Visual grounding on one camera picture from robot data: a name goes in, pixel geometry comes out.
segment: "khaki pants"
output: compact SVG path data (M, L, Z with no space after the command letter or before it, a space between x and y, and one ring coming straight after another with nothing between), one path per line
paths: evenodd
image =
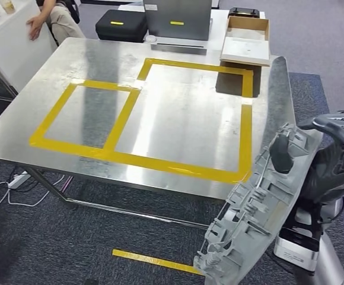
M85 38L82 31L70 15L69 11L61 3L57 3L48 19L47 24L54 34L54 38L60 45L67 37Z

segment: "black carrying case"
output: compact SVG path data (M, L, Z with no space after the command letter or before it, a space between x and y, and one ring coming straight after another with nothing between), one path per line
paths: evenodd
M146 13L109 10L95 25L101 40L142 43L147 32Z

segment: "gray plastic part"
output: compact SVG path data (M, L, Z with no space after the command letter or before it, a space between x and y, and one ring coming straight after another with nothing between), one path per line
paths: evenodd
M293 166L287 174L275 171L268 148L259 154L251 176L232 189L226 203L205 233L193 262L205 284L238 284L280 231L297 200L322 133L284 125L278 134L290 138Z

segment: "open box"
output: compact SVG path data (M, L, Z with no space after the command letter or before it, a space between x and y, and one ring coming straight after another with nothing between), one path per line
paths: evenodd
M228 19L222 61L268 67L269 56L268 20L237 16Z

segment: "person's hand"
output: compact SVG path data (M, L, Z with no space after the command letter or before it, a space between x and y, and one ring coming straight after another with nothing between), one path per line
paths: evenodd
M39 37L40 31L44 22L45 20L41 16L36 16L28 20L26 24L31 25L31 30L30 30L30 39L36 40Z

